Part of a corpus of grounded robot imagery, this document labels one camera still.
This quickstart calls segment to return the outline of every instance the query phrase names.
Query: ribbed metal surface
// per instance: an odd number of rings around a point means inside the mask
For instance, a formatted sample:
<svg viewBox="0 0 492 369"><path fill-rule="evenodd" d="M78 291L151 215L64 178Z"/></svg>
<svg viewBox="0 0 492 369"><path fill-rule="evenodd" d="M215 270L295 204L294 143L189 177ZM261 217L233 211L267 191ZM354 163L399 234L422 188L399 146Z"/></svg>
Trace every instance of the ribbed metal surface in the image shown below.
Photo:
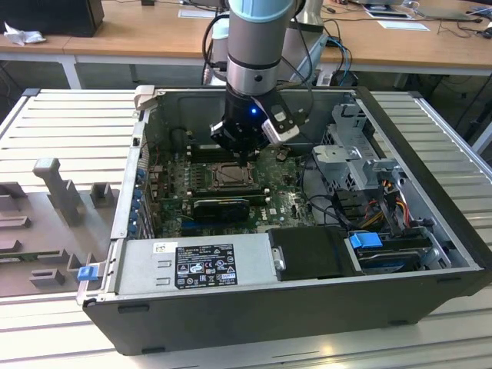
<svg viewBox="0 0 492 369"><path fill-rule="evenodd" d="M475 227L478 234L492 246L492 184L473 158L461 148L440 125L410 95L375 93L401 134L411 143L430 172L443 185L447 194ZM383 138L376 142L389 158L393 155Z"/></svg>
<svg viewBox="0 0 492 369"><path fill-rule="evenodd" d="M0 367L9 369L489 368L492 288L448 301L414 326L139 357L118 354L71 298L0 305L0 342Z"/></svg>
<svg viewBox="0 0 492 369"><path fill-rule="evenodd" d="M94 182L119 189L134 116L133 91L42 90L0 135L0 177L26 192L46 191L32 174L39 158L58 158L78 190Z"/></svg>

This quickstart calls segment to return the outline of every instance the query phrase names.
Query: robotic arm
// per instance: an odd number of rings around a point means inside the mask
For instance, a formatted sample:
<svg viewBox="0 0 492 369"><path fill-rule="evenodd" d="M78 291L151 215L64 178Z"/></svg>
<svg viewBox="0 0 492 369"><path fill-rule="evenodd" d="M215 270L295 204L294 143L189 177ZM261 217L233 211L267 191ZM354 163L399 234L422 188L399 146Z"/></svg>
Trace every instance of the robotic arm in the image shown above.
<svg viewBox="0 0 492 369"><path fill-rule="evenodd" d="M225 112L212 138L244 164L269 143L299 133L306 116L291 112L277 89L278 68L289 21L302 0L229 0Z"/></svg>

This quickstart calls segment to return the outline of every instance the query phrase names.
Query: desk leg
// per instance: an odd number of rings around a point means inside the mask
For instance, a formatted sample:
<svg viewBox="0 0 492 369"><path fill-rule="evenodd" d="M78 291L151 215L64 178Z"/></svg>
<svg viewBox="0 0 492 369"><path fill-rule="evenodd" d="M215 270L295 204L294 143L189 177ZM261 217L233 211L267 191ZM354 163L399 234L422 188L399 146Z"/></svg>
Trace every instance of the desk leg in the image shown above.
<svg viewBox="0 0 492 369"><path fill-rule="evenodd" d="M130 64L130 75L131 75L131 81L133 83L139 83L140 82L138 80L137 66L135 64Z"/></svg>
<svg viewBox="0 0 492 369"><path fill-rule="evenodd" d="M480 135L471 147L477 154L481 155L487 146L492 142L492 122L485 128L484 133Z"/></svg>
<svg viewBox="0 0 492 369"><path fill-rule="evenodd" d="M393 87L403 90L408 82L408 73L398 73L394 80Z"/></svg>
<svg viewBox="0 0 492 369"><path fill-rule="evenodd" d="M77 61L73 55L63 55L58 58L58 62L61 63L63 70L65 71L65 76L67 77L68 84L70 88L73 89L82 89L82 83L78 78L76 64Z"/></svg>

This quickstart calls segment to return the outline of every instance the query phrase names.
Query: white paper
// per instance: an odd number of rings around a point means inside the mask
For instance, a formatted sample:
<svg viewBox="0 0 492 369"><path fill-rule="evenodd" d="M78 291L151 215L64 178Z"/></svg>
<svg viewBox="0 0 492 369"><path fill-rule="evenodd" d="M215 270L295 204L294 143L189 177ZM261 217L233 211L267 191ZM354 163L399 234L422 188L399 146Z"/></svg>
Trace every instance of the white paper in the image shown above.
<svg viewBox="0 0 492 369"><path fill-rule="evenodd" d="M190 10L180 9L178 12L179 18L215 18L215 12L206 10Z"/></svg>
<svg viewBox="0 0 492 369"><path fill-rule="evenodd" d="M407 31L430 31L422 23L414 22L392 22L392 21L377 21L383 28L386 29L406 29Z"/></svg>
<svg viewBox="0 0 492 369"><path fill-rule="evenodd" d="M7 23L5 23L5 30L3 35L12 44L24 46L25 44L35 44L46 41L46 38L43 38L41 32L38 31L21 31L20 29L9 26Z"/></svg>

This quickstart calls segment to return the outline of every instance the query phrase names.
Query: electronic device on desk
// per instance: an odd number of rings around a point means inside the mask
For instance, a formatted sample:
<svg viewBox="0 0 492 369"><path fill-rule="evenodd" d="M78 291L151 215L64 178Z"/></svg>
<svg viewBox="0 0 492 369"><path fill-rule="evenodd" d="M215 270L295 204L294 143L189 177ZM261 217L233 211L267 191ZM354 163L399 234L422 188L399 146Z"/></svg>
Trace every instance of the electronic device on desk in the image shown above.
<svg viewBox="0 0 492 369"><path fill-rule="evenodd" d="M373 5L364 4L362 5L372 18L382 18L382 19L412 19L412 17L404 12L400 12L390 5Z"/></svg>
<svg viewBox="0 0 492 369"><path fill-rule="evenodd" d="M402 0L349 0L359 5L401 5Z"/></svg>
<svg viewBox="0 0 492 369"><path fill-rule="evenodd" d="M0 25L44 35L92 37L105 13L101 0L0 0Z"/></svg>
<svg viewBox="0 0 492 369"><path fill-rule="evenodd" d="M470 16L455 9L419 6L415 12L425 18L444 19L448 21L470 21Z"/></svg>

